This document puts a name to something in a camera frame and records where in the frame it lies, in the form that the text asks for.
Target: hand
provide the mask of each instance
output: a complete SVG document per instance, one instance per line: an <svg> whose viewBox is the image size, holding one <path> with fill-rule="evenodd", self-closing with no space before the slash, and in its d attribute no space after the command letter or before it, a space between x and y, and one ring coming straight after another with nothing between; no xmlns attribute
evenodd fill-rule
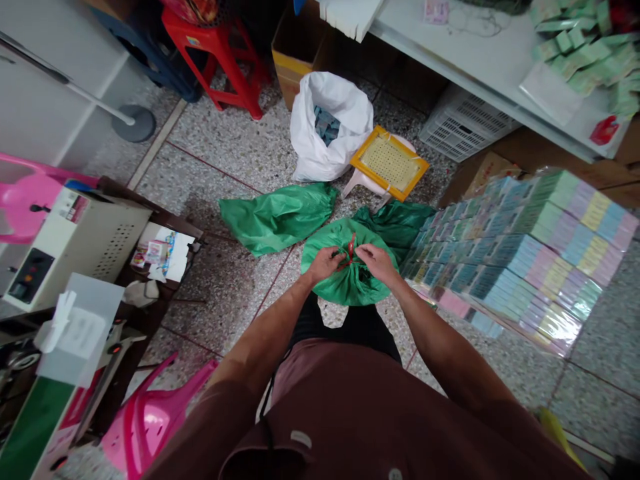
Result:
<svg viewBox="0 0 640 480"><path fill-rule="evenodd" d="M311 266L305 272L305 275L309 276L313 284L329 278L338 268L340 262L347 257L346 253L339 253L333 256L337 251L338 247L325 247L315 256Z"/></svg>
<svg viewBox="0 0 640 480"><path fill-rule="evenodd" d="M371 274L386 286L400 278L389 254L384 249L365 243L356 247L355 254L366 264Z"/></svg>

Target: gray base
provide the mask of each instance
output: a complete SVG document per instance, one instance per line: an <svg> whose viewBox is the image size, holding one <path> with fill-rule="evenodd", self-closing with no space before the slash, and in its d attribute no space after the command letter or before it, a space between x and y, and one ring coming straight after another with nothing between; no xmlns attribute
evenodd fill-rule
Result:
<svg viewBox="0 0 640 480"><path fill-rule="evenodd" d="M111 127L120 138L132 143L140 143L153 136L155 117L150 110L139 105L123 105L119 110L135 120L135 123L129 126L117 117L111 119Z"/></svg>

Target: yellow frame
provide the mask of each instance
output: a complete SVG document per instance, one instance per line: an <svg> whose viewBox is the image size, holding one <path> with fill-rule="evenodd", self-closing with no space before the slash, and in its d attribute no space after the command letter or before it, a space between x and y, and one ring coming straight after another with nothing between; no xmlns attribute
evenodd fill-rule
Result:
<svg viewBox="0 0 640 480"><path fill-rule="evenodd" d="M366 166L364 163L362 163L362 160L360 160L362 158L362 156L364 155L364 153L366 152L366 150L371 146L373 141L376 139L376 137L382 137L384 135L390 135L391 138L390 138L389 141L392 142L392 144L394 144L396 147L398 147L400 150L402 150L408 156L414 158L418 162L418 164L420 164L420 170L418 170L418 172L417 172L416 176L413 178L413 180L411 180L411 182L409 182L409 184L407 185L407 189L404 192L398 190L393 185L389 185L388 181L386 181L384 178L382 178L376 172L371 170L368 166ZM408 149L402 142L396 140L396 138L392 134L390 134L388 131L386 131L384 128L382 128L380 125L376 125L375 128L373 129L373 132L371 132L370 136L365 140L365 142L362 144L362 146L360 146L360 148L355 153L355 155L351 158L351 161L349 163L352 164L355 168L360 170L362 173L364 173L366 176L368 176L370 179L372 179L374 182L376 182L378 185L380 185L385 190L387 188L391 187L391 188L389 188L389 193L394 198L396 198L397 200L400 200L401 202L404 202L407 199L407 197L409 196L409 194L411 193L411 191L413 190L413 188L416 186L418 181L422 178L422 176L425 174L425 172L429 168L429 163L426 160L424 160L423 158L417 158L416 159L415 158L416 156L417 156L416 152Z"/></svg>

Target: red plastic stool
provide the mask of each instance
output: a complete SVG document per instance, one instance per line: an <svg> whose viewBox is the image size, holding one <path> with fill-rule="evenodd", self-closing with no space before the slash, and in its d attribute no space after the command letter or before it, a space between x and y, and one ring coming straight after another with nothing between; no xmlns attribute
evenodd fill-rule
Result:
<svg viewBox="0 0 640 480"><path fill-rule="evenodd" d="M222 110L222 103L237 105L249 110L254 120L262 118L262 110L258 105L258 96L260 95L261 81L270 82L271 79L267 74L265 66L258 58L247 31L240 19L222 24L219 27L197 27L187 23L179 18L170 9L164 9L162 13L162 22L169 33L169 36L175 43L178 50L184 57L187 64L195 74L200 84L213 100L215 107ZM229 35L231 34L231 26L235 24L236 28L242 35L247 46L246 49L232 48L229 45ZM207 64L202 72L196 67L193 60L187 52L187 47L206 51L209 53ZM242 74L236 60L250 61L254 64L253 75L249 81ZM220 64L227 74L231 85L237 93L224 92L211 88L211 80L215 75L215 70Z"/></svg>

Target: white plastic stool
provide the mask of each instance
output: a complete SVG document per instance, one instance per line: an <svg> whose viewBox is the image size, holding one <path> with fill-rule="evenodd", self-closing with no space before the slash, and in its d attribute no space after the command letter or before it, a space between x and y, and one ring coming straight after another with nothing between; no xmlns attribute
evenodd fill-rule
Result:
<svg viewBox="0 0 640 480"><path fill-rule="evenodd" d="M395 135L395 134L392 134L392 135L393 135L393 138L398 140L398 142L402 143L406 148L408 148L409 150L415 153L415 148L407 139L402 138L399 135ZM371 178L366 176L362 171L358 170L357 168L353 169L353 175L351 176L351 180L349 180L349 183L347 184L347 186L344 188L344 190L342 190L342 198L343 199L346 198L346 196L350 194L351 190L356 185L362 185L363 187L366 187L372 192L374 192L376 195L382 197L380 199L380 202L378 202L378 204L375 206L373 210L374 213L380 210L386 204L388 204L388 202L393 198L387 190L384 190L384 188L382 188L380 185L378 185L376 182L374 182Z"/></svg>

